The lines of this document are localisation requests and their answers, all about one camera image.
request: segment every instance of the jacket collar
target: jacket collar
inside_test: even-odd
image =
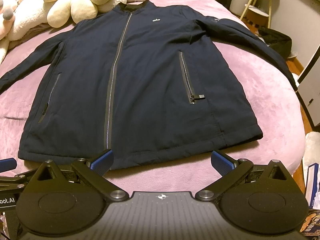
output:
[[[124,4],[124,3],[119,3],[113,10],[124,13],[124,12],[135,12],[138,13],[143,10],[149,10],[156,8],[156,6],[150,2],[149,0],[145,0],[144,2],[140,4]]]

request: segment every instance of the bed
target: bed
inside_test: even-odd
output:
[[[188,5],[204,15],[228,18],[243,24],[215,0],[151,0],[156,6]],[[24,60],[36,46],[73,24],[49,29],[12,49],[0,66],[0,77]],[[259,141],[224,150],[234,159],[248,158],[255,164],[267,164],[279,159],[291,174],[298,168],[305,148],[305,136],[300,103],[287,78],[254,52],[213,40],[244,87],[247,99],[258,119],[264,137]],[[17,159],[19,141],[37,87],[48,66],[44,66],[0,95],[0,158],[14,157],[18,166],[2,176],[34,169],[39,163]],[[167,163],[112,170],[105,178],[129,194],[133,191],[192,191],[219,179],[212,168],[210,153]]]

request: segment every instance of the jacket front zipper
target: jacket front zipper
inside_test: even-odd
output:
[[[112,129],[112,111],[113,111],[113,99],[115,94],[115,86],[116,86],[116,74],[117,74],[117,66],[119,62],[119,58],[121,55],[121,50],[123,46],[123,40],[125,37],[125,33],[127,32],[127,27],[132,16],[132,12],[130,13],[125,27],[122,31],[118,48],[116,52],[116,56],[111,67],[109,83],[108,83],[108,91],[107,91],[107,101],[106,101],[106,114],[105,114],[105,121],[104,121],[104,140],[105,140],[105,148],[111,149],[111,129]]]
[[[187,92],[187,95],[189,98],[189,103],[194,105],[194,104],[196,104],[197,100],[205,99],[205,96],[204,95],[196,95],[196,93],[193,89],[193,86],[191,84],[188,67],[187,67],[187,64],[186,64],[186,61],[185,61],[185,58],[183,56],[182,51],[179,51],[179,60],[180,60],[182,78],[183,78],[183,82],[184,82],[186,92]]]
[[[52,87],[52,89],[51,89],[51,92],[50,92],[48,101],[47,101],[47,103],[45,104],[44,110],[42,111],[42,116],[41,116],[40,120],[38,121],[38,123],[41,123],[42,120],[44,119],[45,113],[47,112],[47,109],[48,109],[48,106],[49,106],[49,103],[50,103],[50,100],[51,100],[52,92],[53,92],[53,90],[54,90],[54,88],[55,88],[55,86],[56,86],[56,84],[57,84],[57,82],[58,82],[58,79],[59,79],[60,75],[61,75],[61,73],[59,73],[59,74],[57,75],[56,81],[54,82],[54,85],[53,85],[53,87]]]

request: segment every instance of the gray ribbed plate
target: gray ribbed plate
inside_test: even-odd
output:
[[[135,192],[111,204],[90,228],[59,240],[263,240],[226,222],[214,204],[195,200],[190,192]],[[57,239],[27,233],[22,240]],[[303,240],[298,232],[273,240]]]

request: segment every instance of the navy blue jacket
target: navy blue jacket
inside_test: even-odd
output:
[[[261,139],[210,37],[255,49],[296,88],[282,57],[239,23],[188,6],[119,4],[48,39],[0,79],[2,93],[50,64],[18,157],[63,164],[112,149],[119,169]]]

